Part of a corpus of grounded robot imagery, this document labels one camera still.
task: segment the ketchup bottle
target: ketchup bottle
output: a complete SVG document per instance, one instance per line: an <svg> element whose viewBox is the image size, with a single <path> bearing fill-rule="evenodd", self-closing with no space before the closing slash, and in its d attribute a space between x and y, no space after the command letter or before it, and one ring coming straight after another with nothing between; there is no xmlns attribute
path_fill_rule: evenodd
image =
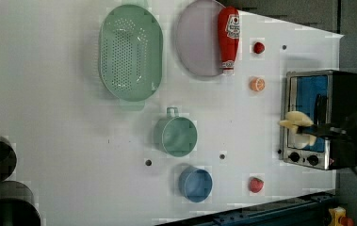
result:
<svg viewBox="0 0 357 226"><path fill-rule="evenodd" d="M224 74L234 74L234 64L239 44L239 13L233 7L219 13L219 49Z"/></svg>

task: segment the green colander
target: green colander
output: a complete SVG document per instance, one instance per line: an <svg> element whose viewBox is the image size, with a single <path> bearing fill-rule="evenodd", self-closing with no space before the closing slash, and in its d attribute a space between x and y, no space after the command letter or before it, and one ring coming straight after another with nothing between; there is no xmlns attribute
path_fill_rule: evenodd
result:
<svg viewBox="0 0 357 226"><path fill-rule="evenodd" d="M139 6L117 7L105 18L99 42L107 89L120 100L144 105L161 82L163 34L155 17Z"/></svg>

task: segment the mug handle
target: mug handle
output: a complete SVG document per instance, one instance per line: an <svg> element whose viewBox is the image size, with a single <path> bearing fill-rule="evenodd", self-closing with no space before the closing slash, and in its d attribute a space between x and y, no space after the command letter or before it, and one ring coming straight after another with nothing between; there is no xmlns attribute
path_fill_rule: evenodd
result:
<svg viewBox="0 0 357 226"><path fill-rule="evenodd" d="M178 117L179 114L178 114L178 108L177 107L167 107L167 116L170 117L170 118L174 118L174 117Z"/></svg>

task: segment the red knob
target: red knob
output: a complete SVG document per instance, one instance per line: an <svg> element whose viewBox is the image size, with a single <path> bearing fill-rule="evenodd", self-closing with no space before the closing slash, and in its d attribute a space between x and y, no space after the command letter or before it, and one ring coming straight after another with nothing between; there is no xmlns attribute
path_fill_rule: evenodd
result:
<svg viewBox="0 0 357 226"><path fill-rule="evenodd" d="M339 223L344 226L354 226L354 221L351 218L341 217Z"/></svg>
<svg viewBox="0 0 357 226"><path fill-rule="evenodd" d="M263 189L263 185L264 185L264 181L253 177L249 184L249 188L252 193L258 193L261 189Z"/></svg>

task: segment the plate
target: plate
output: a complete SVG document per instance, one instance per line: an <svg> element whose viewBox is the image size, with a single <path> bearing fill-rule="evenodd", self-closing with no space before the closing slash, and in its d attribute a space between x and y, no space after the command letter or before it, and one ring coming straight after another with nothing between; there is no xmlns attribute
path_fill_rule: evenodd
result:
<svg viewBox="0 0 357 226"><path fill-rule="evenodd" d="M214 0L198 0L182 12L176 30L176 48L184 66L201 76L222 74L218 19L224 6Z"/></svg>

